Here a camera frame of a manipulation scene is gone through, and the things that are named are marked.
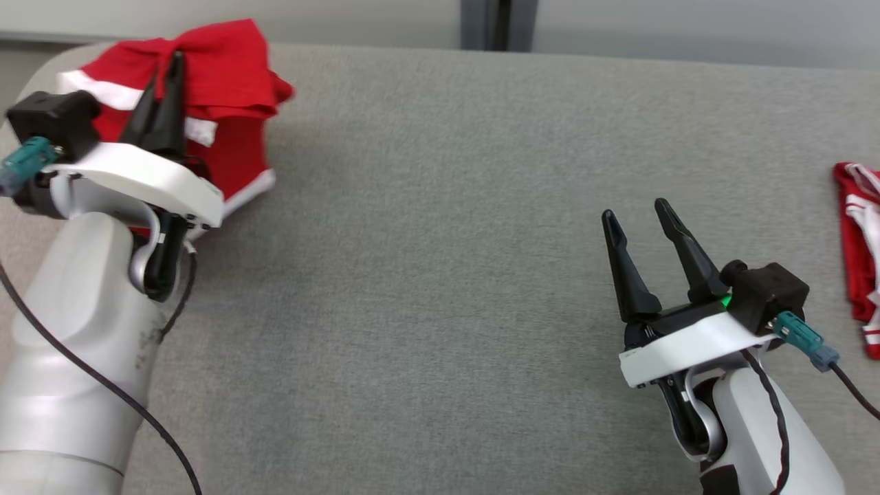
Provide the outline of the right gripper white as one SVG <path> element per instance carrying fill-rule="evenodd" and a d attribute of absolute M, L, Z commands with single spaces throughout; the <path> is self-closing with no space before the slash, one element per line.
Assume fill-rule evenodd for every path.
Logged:
<path fill-rule="evenodd" d="M 657 379 L 776 340 L 772 333 L 750 332 L 728 312 L 728 287 L 672 204 L 657 198 L 654 209 L 664 235 L 678 254 L 689 285 L 687 297 L 692 303 L 663 312 L 662 304 L 647 288 L 628 253 L 628 239 L 614 212 L 602 213 L 619 316 L 625 323 L 620 372 L 630 388 L 641 388 Z"/>

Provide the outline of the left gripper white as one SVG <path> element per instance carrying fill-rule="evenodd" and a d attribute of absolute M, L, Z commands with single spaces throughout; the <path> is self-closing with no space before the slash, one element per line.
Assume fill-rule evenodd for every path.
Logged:
<path fill-rule="evenodd" d="M 222 226 L 224 200 L 219 189 L 185 166 L 142 150 L 162 149 L 167 156 L 184 156 L 185 75 L 185 54 L 176 51 L 164 75 L 163 99 L 157 97 L 155 70 L 120 132 L 119 143 L 99 143 L 74 163 L 54 163 L 42 169 L 42 173 L 56 175 L 50 193 L 64 217 L 98 211 L 131 225 L 148 226 L 149 213 L 157 207 L 196 226 Z M 156 133 L 161 101 L 162 143 Z"/>

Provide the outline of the red shorts white stripes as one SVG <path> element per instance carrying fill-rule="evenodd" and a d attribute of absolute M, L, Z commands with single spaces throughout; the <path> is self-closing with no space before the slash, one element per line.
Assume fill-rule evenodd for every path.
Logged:
<path fill-rule="evenodd" d="M 254 20 L 205 25 L 176 38 L 117 42 L 58 74 L 56 88 L 60 94 L 91 93 L 101 104 L 94 122 L 100 137 L 117 142 L 148 85 L 156 85 L 159 97 L 169 94 L 160 76 L 178 53 L 184 59 L 186 153 L 207 166 L 228 217 L 276 184 L 264 129 L 295 94 L 270 68 L 267 41 Z"/>

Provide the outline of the red basketball jersey white sleeves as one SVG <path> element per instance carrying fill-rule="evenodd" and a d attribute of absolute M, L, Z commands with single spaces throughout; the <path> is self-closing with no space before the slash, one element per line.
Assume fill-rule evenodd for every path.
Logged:
<path fill-rule="evenodd" d="M 846 294 L 862 323 L 865 350 L 880 361 L 880 171 L 854 163 L 833 167 L 838 185 Z"/>

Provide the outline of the grey cylindrical post foot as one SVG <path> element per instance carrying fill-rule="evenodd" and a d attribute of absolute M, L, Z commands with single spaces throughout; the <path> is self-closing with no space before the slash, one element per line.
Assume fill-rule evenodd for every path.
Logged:
<path fill-rule="evenodd" d="M 460 48 L 483 51 L 486 48 L 487 0 L 459 0 Z"/>
<path fill-rule="evenodd" d="M 532 51 L 540 0 L 510 0 L 508 18 L 509 52 Z"/>

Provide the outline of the grey metal partition post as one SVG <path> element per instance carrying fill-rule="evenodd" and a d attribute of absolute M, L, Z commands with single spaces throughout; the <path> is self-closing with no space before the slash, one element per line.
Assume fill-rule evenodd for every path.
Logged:
<path fill-rule="evenodd" d="M 510 16 L 513 0 L 482 0 L 481 49 L 490 52 L 509 50 Z"/>

